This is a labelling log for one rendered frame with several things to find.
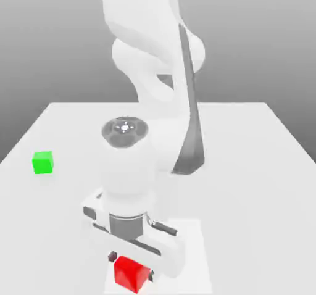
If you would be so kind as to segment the small red cube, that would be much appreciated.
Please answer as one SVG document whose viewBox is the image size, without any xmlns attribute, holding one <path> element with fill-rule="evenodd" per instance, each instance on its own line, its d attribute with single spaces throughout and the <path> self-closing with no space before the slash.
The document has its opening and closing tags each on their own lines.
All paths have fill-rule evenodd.
<svg viewBox="0 0 316 295">
<path fill-rule="evenodd" d="M 131 260 L 119 256 L 114 262 L 114 280 L 124 288 L 137 294 L 149 278 L 151 269 Z"/>
</svg>

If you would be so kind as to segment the small green cube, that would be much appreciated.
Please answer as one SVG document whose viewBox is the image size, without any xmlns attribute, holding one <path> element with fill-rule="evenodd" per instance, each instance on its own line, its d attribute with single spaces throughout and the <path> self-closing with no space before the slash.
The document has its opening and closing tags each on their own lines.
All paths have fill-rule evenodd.
<svg viewBox="0 0 316 295">
<path fill-rule="evenodd" d="M 52 173 L 54 168 L 52 151 L 35 152 L 32 157 L 32 165 L 35 174 Z"/>
</svg>

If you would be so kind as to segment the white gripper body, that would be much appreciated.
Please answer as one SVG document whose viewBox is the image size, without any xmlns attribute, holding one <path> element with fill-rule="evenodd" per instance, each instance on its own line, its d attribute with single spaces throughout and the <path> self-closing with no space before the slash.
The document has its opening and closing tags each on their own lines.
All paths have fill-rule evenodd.
<svg viewBox="0 0 316 295">
<path fill-rule="evenodd" d="M 93 222 L 93 233 L 108 251 L 132 259 L 170 278 L 177 277 L 185 264 L 185 242 L 180 235 L 172 236 L 166 232 L 144 227 L 144 235 L 125 241 L 109 233 L 103 226 Z"/>
</svg>

